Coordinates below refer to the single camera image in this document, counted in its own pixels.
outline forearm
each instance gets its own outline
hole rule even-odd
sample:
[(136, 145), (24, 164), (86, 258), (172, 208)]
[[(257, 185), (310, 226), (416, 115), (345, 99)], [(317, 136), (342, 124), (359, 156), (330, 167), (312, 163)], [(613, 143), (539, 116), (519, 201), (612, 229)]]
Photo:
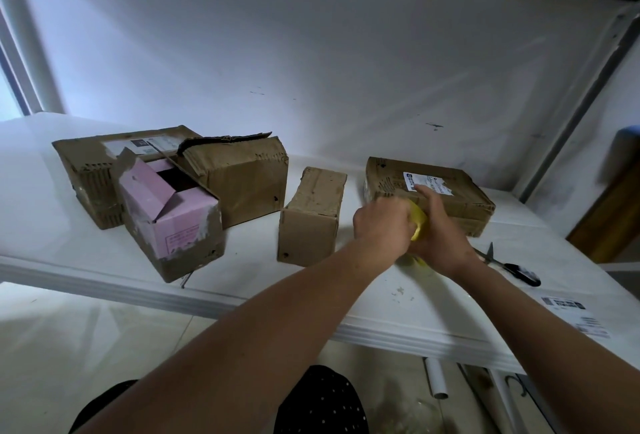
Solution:
[(375, 248), (353, 241), (272, 285), (96, 416), (92, 432), (259, 430), (389, 265)]
[(481, 262), (456, 277), (566, 427), (640, 432), (640, 372)]

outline black scissor handle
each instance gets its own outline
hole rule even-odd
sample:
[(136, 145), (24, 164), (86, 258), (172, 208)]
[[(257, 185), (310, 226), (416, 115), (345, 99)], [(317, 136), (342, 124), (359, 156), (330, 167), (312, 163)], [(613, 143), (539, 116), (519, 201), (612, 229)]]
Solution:
[(512, 276), (516, 279), (520, 279), (522, 282), (526, 282), (528, 285), (538, 287), (542, 284), (540, 278), (533, 272), (517, 264), (505, 264), (504, 268), (507, 269)]

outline white table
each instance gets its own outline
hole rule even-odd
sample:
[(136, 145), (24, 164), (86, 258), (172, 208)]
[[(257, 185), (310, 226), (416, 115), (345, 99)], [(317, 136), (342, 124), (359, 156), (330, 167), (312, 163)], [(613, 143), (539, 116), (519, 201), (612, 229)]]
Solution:
[[(225, 255), (196, 271), (184, 289), (180, 281), (165, 284), (124, 227), (99, 230), (93, 224), (51, 146), (57, 139), (124, 131), (131, 130), (44, 113), (0, 123), (0, 280), (215, 318), (299, 269), (276, 262), (279, 216), (274, 213), (230, 228)], [(291, 156), (287, 202), (307, 165), (348, 173), (341, 246), (351, 237), (351, 217), (362, 202), (364, 163), (361, 169), (344, 169)], [(640, 303), (513, 196), (485, 191), (496, 212), (473, 245), (486, 250), (493, 241), (498, 260), (522, 264), (540, 276), (538, 289), (585, 304), (612, 333), (602, 343), (640, 367)], [(410, 261), (393, 266), (367, 288), (334, 338), (522, 372), (468, 294)]]

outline scissors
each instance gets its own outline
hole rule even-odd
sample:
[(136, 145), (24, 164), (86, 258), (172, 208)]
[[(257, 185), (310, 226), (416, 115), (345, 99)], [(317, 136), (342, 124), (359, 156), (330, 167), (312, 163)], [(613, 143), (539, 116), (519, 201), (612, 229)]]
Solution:
[(502, 262), (493, 259), (493, 242), (489, 246), (489, 250), (487, 250), (486, 253), (480, 252), (475, 247), (474, 250), (476, 251), (477, 255), (484, 259), (485, 264), (489, 264), (492, 262), (493, 264), (500, 266), (502, 269), (510, 273), (516, 279), (520, 279), (522, 282), (526, 282), (528, 285), (532, 285), (533, 287), (538, 287), (540, 284), (542, 284), (540, 278), (533, 271), (530, 271), (522, 266), (518, 266), (517, 264), (503, 264)]

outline damaged box corner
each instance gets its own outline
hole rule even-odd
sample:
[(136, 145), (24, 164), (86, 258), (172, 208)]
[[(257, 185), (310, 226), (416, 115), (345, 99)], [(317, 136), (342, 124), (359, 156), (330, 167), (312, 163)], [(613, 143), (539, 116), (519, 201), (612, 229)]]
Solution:
[(479, 237), (495, 211), (495, 204), (462, 170), (422, 163), (369, 158), (364, 196), (409, 198), (426, 209), (428, 201), (413, 185), (425, 185), (440, 194), (445, 211), (469, 237)]
[(163, 151), (173, 153), (185, 139), (199, 136), (186, 126), (176, 126), (58, 140), (52, 142), (52, 145), (67, 171), (78, 201), (95, 224), (104, 230), (123, 223), (123, 208), (116, 196), (111, 167), (124, 149), (140, 156), (143, 161), (152, 161), (161, 155), (157, 149), (149, 146), (146, 141), (149, 137), (157, 137)]
[(333, 253), (346, 181), (344, 173), (305, 168), (296, 194), (280, 212), (280, 262), (307, 267)]
[(224, 253), (220, 203), (168, 155), (143, 162), (124, 149), (112, 168), (124, 223), (165, 282)]
[(179, 152), (220, 199), (223, 228), (279, 212), (284, 205), (289, 156), (280, 139), (269, 135), (190, 140), (192, 146)]

